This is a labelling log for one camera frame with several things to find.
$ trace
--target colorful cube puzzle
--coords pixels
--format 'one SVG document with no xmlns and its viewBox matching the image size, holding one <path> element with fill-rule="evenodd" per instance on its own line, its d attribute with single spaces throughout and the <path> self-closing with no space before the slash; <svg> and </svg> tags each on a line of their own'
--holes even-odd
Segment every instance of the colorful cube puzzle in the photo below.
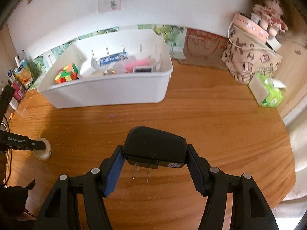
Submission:
<svg viewBox="0 0 307 230">
<path fill-rule="evenodd" d="M 78 69 L 74 63 L 70 63 L 68 66 L 62 68 L 56 75 L 54 81 L 57 84 L 61 84 L 70 80 L 77 79 Z"/>
</svg>

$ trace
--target blue card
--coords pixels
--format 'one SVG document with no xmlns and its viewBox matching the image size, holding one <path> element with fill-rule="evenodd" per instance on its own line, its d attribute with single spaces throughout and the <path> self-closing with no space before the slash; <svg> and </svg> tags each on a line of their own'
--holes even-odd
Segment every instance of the blue card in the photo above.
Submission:
<svg viewBox="0 0 307 230">
<path fill-rule="evenodd" d="M 112 55 L 100 58 L 100 66 L 102 67 L 112 62 L 116 62 L 116 61 L 124 60 L 124 59 L 128 59 L 126 52 L 112 54 Z"/>
</svg>

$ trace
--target white plastic bin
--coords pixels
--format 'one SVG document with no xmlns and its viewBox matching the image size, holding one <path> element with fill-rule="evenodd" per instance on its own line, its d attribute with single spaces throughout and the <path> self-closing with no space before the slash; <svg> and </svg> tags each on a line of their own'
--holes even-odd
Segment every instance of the white plastic bin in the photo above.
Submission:
<svg viewBox="0 0 307 230">
<path fill-rule="evenodd" d="M 84 62 L 122 52 L 128 55 L 159 56 L 161 65 L 155 73 L 124 73 L 101 77 L 90 77 L 56 84 L 59 70 L 73 62 L 78 70 Z M 37 90 L 56 108 L 82 106 L 158 103 L 167 90 L 173 72 L 167 45 L 162 36 L 152 30 L 124 30 L 102 34 L 74 42 L 53 64 L 42 79 Z"/>
</svg>

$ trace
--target stuffed doll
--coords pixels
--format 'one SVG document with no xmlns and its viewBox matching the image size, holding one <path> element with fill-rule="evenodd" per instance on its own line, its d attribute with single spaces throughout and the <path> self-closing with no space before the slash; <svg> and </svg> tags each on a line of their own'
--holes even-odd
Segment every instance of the stuffed doll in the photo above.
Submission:
<svg viewBox="0 0 307 230">
<path fill-rule="evenodd" d="M 275 37 L 292 26 L 291 11 L 285 0 L 252 0 L 255 3 L 251 20 Z"/>
</svg>

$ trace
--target power adapter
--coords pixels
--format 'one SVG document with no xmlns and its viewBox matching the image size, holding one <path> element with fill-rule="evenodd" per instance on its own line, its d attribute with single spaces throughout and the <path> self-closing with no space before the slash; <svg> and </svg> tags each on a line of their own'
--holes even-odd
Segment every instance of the power adapter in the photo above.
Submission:
<svg viewBox="0 0 307 230">
<path fill-rule="evenodd" d="M 187 142 L 183 137 L 144 126 L 133 128 L 127 136 L 122 154 L 136 167 L 157 169 L 159 166 L 181 168 L 185 165 Z"/>
</svg>

